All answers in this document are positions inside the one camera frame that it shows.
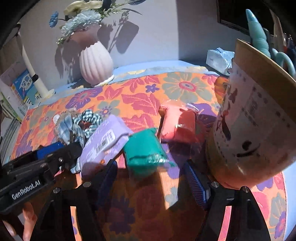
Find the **white flower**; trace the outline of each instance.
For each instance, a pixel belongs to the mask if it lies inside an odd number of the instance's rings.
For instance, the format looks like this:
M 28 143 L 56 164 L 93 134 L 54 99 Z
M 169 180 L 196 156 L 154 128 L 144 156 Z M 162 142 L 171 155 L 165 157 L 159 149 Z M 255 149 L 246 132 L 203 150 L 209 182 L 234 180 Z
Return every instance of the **white flower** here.
M 103 5 L 103 1 L 92 0 L 92 1 L 86 2 L 82 7 L 82 10 L 98 9 L 98 8 L 101 8 L 102 5 Z
M 85 3 L 85 1 L 72 2 L 68 7 L 66 7 L 64 14 L 69 18 L 75 17 L 78 13 L 80 13 Z

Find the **metal screw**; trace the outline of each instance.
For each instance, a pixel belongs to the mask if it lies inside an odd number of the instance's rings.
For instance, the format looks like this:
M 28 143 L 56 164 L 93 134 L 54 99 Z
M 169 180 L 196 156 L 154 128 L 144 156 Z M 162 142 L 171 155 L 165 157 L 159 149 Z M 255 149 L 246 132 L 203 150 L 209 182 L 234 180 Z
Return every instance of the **metal screw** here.
M 60 192 L 60 190 L 61 190 L 60 188 L 56 187 L 53 189 L 53 192 L 54 192 L 54 194 L 57 194 Z
M 243 186 L 243 187 L 242 187 L 242 190 L 243 190 L 244 192 L 249 192 L 249 191 L 250 191 L 250 188 L 248 188 L 247 186 Z
M 219 182 L 212 182 L 211 185 L 215 188 L 217 188 L 218 186 L 220 186 Z
M 88 188 L 91 186 L 91 182 L 85 182 L 82 184 L 85 188 Z

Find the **green plastic bag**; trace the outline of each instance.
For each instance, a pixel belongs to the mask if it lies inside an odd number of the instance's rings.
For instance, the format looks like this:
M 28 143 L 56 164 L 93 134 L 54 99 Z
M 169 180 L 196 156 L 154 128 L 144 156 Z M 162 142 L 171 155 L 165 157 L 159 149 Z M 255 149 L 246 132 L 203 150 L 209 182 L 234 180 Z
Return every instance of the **green plastic bag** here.
M 157 128 L 145 129 L 129 137 L 123 150 L 130 177 L 136 180 L 150 176 L 156 171 L 175 167 L 155 136 Z

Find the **orange floral fabric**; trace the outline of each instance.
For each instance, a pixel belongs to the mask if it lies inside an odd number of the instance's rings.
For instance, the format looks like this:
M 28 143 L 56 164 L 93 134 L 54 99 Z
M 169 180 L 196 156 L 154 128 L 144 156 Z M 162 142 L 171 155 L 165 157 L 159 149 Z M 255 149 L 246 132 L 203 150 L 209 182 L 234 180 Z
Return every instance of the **orange floral fabric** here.
M 158 127 L 158 108 L 169 99 L 202 104 L 208 111 L 218 113 L 224 95 L 225 79 L 214 74 L 165 73 L 144 76 L 89 89 L 31 109 L 21 125 L 12 159 L 40 145 L 56 141 L 53 116 L 75 107 L 82 112 L 92 109 L 103 118 L 120 116 L 134 132 Z M 205 130 L 211 123 L 206 123 Z M 106 240 L 111 241 L 173 241 L 194 240 L 205 212 L 195 203 L 182 169 L 155 173 L 147 183 L 131 184 L 123 155 L 118 159 L 118 176 L 107 201 L 97 211 Z M 282 241 L 286 222 L 286 194 L 282 173 L 252 188 L 270 231 L 272 240 Z M 81 240 L 72 208 L 76 240 Z M 231 209 L 226 208 L 219 240 L 225 240 Z

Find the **pink package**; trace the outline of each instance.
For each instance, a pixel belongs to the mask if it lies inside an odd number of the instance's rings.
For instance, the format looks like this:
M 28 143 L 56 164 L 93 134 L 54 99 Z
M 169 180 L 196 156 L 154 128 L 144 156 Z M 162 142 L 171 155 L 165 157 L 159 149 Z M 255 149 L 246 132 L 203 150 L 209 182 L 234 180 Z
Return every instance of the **pink package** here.
M 161 142 L 176 141 L 192 144 L 197 141 L 193 110 L 178 101 L 170 100 L 163 103 L 158 112 L 164 117 L 160 131 Z

